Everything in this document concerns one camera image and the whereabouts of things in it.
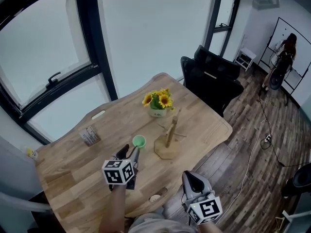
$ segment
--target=small white table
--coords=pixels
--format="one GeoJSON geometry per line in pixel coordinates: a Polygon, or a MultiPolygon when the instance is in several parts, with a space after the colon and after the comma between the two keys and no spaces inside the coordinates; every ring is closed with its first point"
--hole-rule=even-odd
{"type": "Polygon", "coordinates": [[[256,58],[256,55],[247,48],[242,48],[239,50],[237,57],[235,58],[235,63],[238,63],[240,66],[242,66],[245,69],[245,72],[250,68],[252,65],[254,59],[256,58]],[[244,55],[247,57],[247,59],[243,59],[241,56],[244,55]]]}

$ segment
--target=black office chair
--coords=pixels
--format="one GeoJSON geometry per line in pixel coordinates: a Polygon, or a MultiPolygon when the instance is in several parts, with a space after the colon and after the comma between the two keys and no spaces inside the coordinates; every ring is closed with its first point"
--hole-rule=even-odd
{"type": "Polygon", "coordinates": [[[292,197],[304,192],[311,192],[311,163],[300,168],[281,190],[283,197],[292,197]]]}
{"type": "Polygon", "coordinates": [[[236,79],[240,67],[199,46],[194,59],[181,58],[184,86],[209,105],[220,116],[230,101],[244,88],[236,79]]]}

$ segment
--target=white cable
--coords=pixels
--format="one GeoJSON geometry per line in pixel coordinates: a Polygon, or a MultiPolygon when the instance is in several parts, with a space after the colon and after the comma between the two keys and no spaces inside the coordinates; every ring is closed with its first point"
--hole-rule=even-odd
{"type": "Polygon", "coordinates": [[[244,178],[243,178],[243,180],[242,180],[241,190],[240,190],[239,194],[235,197],[235,199],[232,201],[232,203],[229,205],[229,208],[228,208],[228,209],[225,211],[225,213],[220,217],[220,219],[217,221],[216,224],[218,224],[219,221],[223,218],[223,216],[229,211],[230,207],[233,205],[234,201],[239,197],[239,195],[241,194],[241,192],[242,192],[242,190],[243,190],[243,183],[244,183],[244,180],[245,180],[245,178],[246,178],[246,175],[247,175],[247,172],[248,172],[248,169],[249,169],[249,163],[250,163],[250,161],[251,161],[252,152],[254,151],[255,146],[256,146],[256,144],[257,144],[257,142],[258,142],[259,135],[260,135],[260,130],[261,130],[261,125],[262,125],[263,122],[268,122],[268,123],[270,124],[271,128],[272,128],[271,123],[270,123],[269,121],[267,121],[267,120],[263,120],[263,121],[260,123],[260,127],[259,127],[259,132],[258,132],[257,140],[256,140],[256,142],[255,142],[255,144],[254,144],[254,146],[253,146],[253,149],[252,149],[252,151],[251,151],[251,153],[250,153],[250,155],[249,155],[248,164],[247,164],[247,169],[246,169],[244,178]]]}

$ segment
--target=green cup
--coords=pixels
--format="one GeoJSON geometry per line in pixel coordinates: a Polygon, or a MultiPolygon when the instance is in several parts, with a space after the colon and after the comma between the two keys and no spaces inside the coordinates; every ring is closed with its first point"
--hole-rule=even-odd
{"type": "Polygon", "coordinates": [[[134,146],[137,146],[139,148],[142,148],[146,144],[146,138],[143,135],[135,135],[132,141],[134,146]]]}

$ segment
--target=fiducial marker cube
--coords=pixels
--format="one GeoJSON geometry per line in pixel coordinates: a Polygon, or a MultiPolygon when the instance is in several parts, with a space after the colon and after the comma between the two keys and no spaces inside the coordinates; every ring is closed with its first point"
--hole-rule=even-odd
{"type": "Polygon", "coordinates": [[[127,184],[134,176],[131,160],[109,160],[102,167],[107,184],[127,184]]]}
{"type": "Polygon", "coordinates": [[[196,224],[203,224],[215,220],[223,213],[219,197],[193,203],[187,213],[196,224]]]}

